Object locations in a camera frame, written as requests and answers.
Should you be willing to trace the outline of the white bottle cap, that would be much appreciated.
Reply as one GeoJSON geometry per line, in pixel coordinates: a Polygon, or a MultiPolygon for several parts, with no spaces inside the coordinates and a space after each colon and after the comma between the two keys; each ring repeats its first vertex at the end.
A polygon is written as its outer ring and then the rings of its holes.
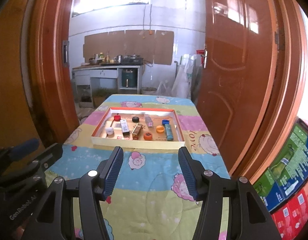
{"type": "Polygon", "coordinates": [[[106,127],[105,131],[106,131],[106,135],[114,134],[114,128],[112,128],[112,127],[106,127]]]}

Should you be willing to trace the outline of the teal rectangular box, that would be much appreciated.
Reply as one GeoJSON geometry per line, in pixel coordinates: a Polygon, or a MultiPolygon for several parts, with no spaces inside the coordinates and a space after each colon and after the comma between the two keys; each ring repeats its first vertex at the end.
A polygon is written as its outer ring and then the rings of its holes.
{"type": "Polygon", "coordinates": [[[165,133],[166,133],[166,139],[167,141],[173,141],[174,140],[174,136],[172,133],[172,128],[170,124],[165,124],[165,133]]]}

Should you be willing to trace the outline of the white cartoon printed box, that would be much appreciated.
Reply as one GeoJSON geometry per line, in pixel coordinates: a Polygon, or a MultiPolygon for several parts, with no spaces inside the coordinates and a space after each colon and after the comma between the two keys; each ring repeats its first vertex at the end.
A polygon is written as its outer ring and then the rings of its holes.
{"type": "Polygon", "coordinates": [[[123,134],[126,134],[126,133],[129,134],[130,133],[128,123],[125,119],[120,120],[120,125],[121,125],[121,130],[122,130],[123,134]]]}

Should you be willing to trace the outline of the gold rectangular box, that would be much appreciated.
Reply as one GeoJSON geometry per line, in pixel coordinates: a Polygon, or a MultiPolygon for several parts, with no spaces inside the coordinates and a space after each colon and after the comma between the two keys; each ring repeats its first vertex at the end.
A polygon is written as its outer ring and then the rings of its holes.
{"type": "Polygon", "coordinates": [[[133,131],[132,131],[132,138],[133,140],[138,140],[139,138],[139,134],[142,131],[143,125],[138,123],[136,124],[136,126],[134,127],[133,131]]]}

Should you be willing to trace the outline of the red bottle cap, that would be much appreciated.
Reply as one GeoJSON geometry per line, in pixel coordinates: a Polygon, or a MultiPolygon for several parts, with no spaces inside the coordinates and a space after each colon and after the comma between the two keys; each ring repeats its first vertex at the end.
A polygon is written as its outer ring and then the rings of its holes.
{"type": "Polygon", "coordinates": [[[114,116],[114,120],[115,121],[120,121],[121,120],[121,116],[120,115],[115,115],[114,116]]]}

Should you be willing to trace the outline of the orange cap with black label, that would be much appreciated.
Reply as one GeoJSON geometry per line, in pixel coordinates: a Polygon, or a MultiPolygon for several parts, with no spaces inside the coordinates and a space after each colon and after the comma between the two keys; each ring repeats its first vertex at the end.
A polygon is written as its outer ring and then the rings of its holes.
{"type": "Polygon", "coordinates": [[[151,132],[145,132],[143,134],[143,138],[146,141],[151,141],[151,140],[153,140],[153,134],[151,132]]]}

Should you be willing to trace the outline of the plain orange bottle cap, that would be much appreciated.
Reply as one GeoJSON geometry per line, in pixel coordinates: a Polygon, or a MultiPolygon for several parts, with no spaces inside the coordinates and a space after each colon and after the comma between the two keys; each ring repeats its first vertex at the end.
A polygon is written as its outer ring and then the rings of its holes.
{"type": "Polygon", "coordinates": [[[158,125],[158,126],[156,127],[156,132],[157,132],[157,133],[164,133],[164,131],[165,131],[165,128],[164,128],[163,125],[158,125]]]}

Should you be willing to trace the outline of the blue bottle cap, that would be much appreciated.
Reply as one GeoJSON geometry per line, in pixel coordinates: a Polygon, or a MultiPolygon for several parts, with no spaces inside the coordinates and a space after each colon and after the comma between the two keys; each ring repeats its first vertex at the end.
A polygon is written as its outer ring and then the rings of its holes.
{"type": "Polygon", "coordinates": [[[162,120],[162,125],[166,125],[166,124],[170,124],[170,121],[169,121],[169,120],[166,120],[166,119],[163,119],[163,120],[162,120]]]}

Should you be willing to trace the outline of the black round cap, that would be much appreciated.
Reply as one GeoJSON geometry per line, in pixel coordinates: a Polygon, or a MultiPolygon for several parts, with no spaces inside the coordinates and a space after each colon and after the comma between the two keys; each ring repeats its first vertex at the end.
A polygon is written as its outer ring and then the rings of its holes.
{"type": "Polygon", "coordinates": [[[138,123],[138,122],[139,122],[139,117],[134,116],[134,117],[132,118],[132,121],[135,122],[135,123],[138,123]]]}

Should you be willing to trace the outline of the clear patterned plastic tube box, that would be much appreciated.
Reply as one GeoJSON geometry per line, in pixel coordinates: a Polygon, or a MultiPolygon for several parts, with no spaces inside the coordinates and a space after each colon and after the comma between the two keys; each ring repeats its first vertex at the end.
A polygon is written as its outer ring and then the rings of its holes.
{"type": "Polygon", "coordinates": [[[145,123],[148,128],[153,127],[153,120],[151,119],[151,116],[145,116],[145,123]]]}

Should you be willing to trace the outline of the colourful cartoon tablecloth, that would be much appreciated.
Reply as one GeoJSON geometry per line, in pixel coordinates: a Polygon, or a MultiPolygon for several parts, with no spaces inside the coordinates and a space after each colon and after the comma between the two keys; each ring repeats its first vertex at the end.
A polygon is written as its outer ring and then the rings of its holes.
{"type": "MultiPolygon", "coordinates": [[[[189,99],[154,95],[111,95],[70,135],[63,155],[46,171],[51,182],[61,176],[79,178],[97,168],[112,152],[94,145],[92,133],[111,107],[173,109],[179,119],[185,145],[204,168],[229,178],[227,168],[189,99]]],[[[110,239],[191,239],[202,204],[189,195],[177,152],[127,148],[114,191],[101,203],[110,239]]]]}

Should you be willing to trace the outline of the shallow orange-rimmed cardboard tray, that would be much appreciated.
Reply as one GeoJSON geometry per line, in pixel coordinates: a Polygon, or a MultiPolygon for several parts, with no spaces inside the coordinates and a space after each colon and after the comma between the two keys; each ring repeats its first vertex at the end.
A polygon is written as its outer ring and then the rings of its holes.
{"type": "Polygon", "coordinates": [[[173,109],[110,107],[91,135],[99,146],[174,151],[185,138],[173,109]]]}

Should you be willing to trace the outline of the green and blue carton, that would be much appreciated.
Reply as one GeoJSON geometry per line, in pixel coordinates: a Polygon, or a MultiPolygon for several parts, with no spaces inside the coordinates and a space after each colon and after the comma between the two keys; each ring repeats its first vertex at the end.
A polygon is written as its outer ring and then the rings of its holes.
{"type": "Polygon", "coordinates": [[[308,178],[308,128],[295,122],[274,161],[253,184],[268,211],[287,200],[308,178]]]}

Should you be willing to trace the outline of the red carton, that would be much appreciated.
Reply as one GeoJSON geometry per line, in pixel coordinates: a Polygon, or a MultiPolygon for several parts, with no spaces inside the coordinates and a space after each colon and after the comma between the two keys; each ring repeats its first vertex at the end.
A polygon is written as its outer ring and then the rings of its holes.
{"type": "Polygon", "coordinates": [[[308,183],[271,217],[281,239],[295,239],[308,220],[308,183]]]}

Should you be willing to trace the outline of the black gas stove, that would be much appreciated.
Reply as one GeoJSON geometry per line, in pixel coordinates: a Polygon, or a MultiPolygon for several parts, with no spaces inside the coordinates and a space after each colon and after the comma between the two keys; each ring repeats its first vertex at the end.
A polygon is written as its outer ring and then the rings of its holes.
{"type": "Polygon", "coordinates": [[[125,55],[121,60],[121,64],[123,65],[142,65],[143,58],[139,55],[125,55]]]}

